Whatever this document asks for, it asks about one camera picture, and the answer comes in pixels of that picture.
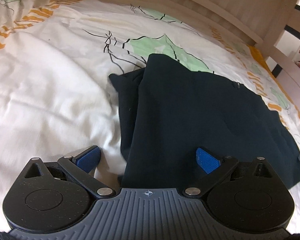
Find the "dark navy cloth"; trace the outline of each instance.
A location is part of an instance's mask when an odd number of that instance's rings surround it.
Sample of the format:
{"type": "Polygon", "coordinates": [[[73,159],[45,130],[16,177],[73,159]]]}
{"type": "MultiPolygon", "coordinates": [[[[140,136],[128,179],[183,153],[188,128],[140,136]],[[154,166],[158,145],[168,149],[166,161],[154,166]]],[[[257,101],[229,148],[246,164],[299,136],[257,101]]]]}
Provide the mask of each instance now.
{"type": "Polygon", "coordinates": [[[119,93],[122,187],[186,187],[207,176],[196,162],[199,147],[241,162],[265,157],[287,188],[300,181],[293,137],[243,84],[161,54],[151,54],[144,69],[109,78],[119,93]]]}

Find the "white bed sheet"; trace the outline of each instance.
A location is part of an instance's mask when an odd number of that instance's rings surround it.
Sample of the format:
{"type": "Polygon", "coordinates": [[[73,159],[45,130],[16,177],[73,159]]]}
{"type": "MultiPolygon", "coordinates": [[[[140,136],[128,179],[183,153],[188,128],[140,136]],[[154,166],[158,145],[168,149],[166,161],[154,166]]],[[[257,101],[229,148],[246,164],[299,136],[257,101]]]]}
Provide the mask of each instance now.
{"type": "MultiPolygon", "coordinates": [[[[189,69],[214,72],[261,94],[300,148],[295,107],[249,48],[209,26],[202,29],[139,8],[137,1],[0,0],[0,231],[9,230],[4,196],[31,157],[56,161],[98,145],[103,155],[95,177],[117,185],[125,161],[118,98],[108,75],[144,67],[152,52],[177,52],[189,69]]],[[[288,231],[300,233],[300,183],[290,193],[296,208],[288,231]]]]}

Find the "crosshair symbol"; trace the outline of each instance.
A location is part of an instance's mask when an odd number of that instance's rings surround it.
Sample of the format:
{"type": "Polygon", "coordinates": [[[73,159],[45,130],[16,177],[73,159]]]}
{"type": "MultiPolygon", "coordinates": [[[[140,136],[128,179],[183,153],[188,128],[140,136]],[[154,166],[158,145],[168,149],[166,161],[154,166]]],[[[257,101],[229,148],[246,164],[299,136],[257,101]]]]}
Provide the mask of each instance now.
{"type": "Polygon", "coordinates": [[[145,195],[147,195],[148,197],[151,196],[152,194],[154,194],[154,192],[148,190],[146,192],[144,192],[145,195]]]}

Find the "metal rivet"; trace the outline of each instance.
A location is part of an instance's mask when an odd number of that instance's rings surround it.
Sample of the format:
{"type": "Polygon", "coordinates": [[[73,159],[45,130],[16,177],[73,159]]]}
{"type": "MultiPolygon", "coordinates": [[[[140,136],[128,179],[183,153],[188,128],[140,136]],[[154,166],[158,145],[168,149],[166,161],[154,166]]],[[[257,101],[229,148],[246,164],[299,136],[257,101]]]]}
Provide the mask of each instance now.
{"type": "Polygon", "coordinates": [[[185,192],[190,196],[196,196],[201,193],[201,190],[199,190],[197,187],[189,187],[185,190],[185,192]]]}
{"type": "Polygon", "coordinates": [[[100,189],[97,190],[97,193],[100,196],[108,196],[112,193],[112,189],[108,188],[108,187],[102,187],[100,189]]]}

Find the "orange border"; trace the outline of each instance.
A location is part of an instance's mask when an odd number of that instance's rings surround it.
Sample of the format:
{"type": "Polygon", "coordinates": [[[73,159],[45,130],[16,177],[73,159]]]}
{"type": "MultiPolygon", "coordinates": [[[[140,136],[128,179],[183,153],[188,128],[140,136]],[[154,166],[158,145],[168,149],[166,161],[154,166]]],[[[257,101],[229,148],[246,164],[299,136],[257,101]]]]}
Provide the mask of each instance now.
{"type": "MultiPolygon", "coordinates": [[[[278,87],[281,89],[281,91],[285,94],[285,96],[287,97],[287,99],[293,103],[292,99],[289,97],[289,95],[284,91],[284,89],[282,88],[282,86],[279,84],[279,82],[277,81],[277,79],[273,76],[273,74],[271,73],[267,63],[265,62],[261,52],[255,48],[255,47],[252,47],[250,45],[247,45],[250,49],[250,52],[251,52],[251,55],[252,57],[254,58],[254,60],[256,62],[258,62],[266,71],[268,71],[270,77],[276,82],[276,84],[278,85],[278,87]]],[[[297,108],[297,106],[295,104],[293,104],[298,112],[298,117],[300,119],[300,111],[299,109],[297,108]]]]}

